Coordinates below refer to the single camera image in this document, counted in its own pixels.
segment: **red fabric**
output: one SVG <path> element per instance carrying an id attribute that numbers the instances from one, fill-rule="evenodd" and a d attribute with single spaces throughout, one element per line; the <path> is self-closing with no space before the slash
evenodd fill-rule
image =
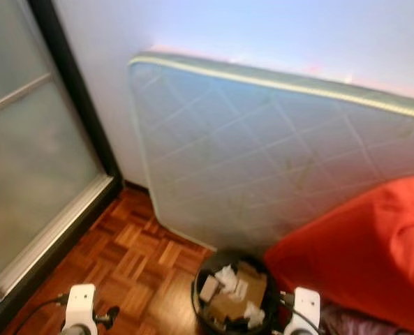
<path id="1" fill-rule="evenodd" d="M 414 331 L 414 177 L 375 188 L 282 239 L 265 254 L 282 288 Z"/>

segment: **black trash can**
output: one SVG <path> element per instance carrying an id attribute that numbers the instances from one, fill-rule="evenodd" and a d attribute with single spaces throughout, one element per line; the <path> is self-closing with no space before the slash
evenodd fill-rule
<path id="1" fill-rule="evenodd" d="M 215 272 L 220 271 L 223 267 L 229 264 L 236 265 L 239 261 L 247 262 L 258 272 L 267 275 L 267 287 L 261 304 L 261 309 L 265 312 L 264 322 L 260 326 L 246 330 L 245 332 L 219 329 L 202 313 L 205 303 L 199 299 L 200 291 L 209 275 L 213 275 Z M 200 266 L 192 284 L 191 301 L 198 322 L 208 335 L 266 335 L 271 334 L 272 330 L 277 330 L 278 332 L 281 331 L 281 326 L 278 322 L 279 291 L 276 281 L 261 260 L 244 251 L 222 250 L 205 260 Z"/>

